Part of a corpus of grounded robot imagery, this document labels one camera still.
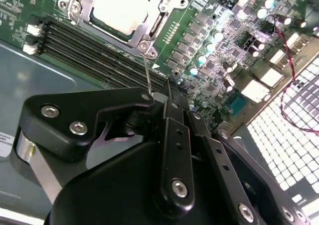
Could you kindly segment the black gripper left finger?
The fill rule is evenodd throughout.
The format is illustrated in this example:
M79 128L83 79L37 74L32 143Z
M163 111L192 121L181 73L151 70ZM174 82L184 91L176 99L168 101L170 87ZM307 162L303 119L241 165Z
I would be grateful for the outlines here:
M11 161L54 203L62 189L87 171L89 150L104 141L143 135L159 144L158 205L187 212L194 204L187 89L168 80L150 94L133 87L36 95L22 106Z

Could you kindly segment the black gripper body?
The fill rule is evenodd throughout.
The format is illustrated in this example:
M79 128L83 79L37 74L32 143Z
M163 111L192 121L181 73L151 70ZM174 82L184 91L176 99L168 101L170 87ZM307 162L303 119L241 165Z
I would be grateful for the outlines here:
M72 179L57 196L47 225L236 225L239 211L223 196L212 169L192 160L195 203L171 219L155 204L159 148L139 144Z

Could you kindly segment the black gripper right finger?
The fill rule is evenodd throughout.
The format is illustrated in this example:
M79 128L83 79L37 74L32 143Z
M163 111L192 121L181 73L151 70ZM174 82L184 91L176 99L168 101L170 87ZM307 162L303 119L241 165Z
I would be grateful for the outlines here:
M200 188L219 225L309 225L302 209L226 131L211 133L190 110L187 88L178 86L190 129L191 149L203 160Z

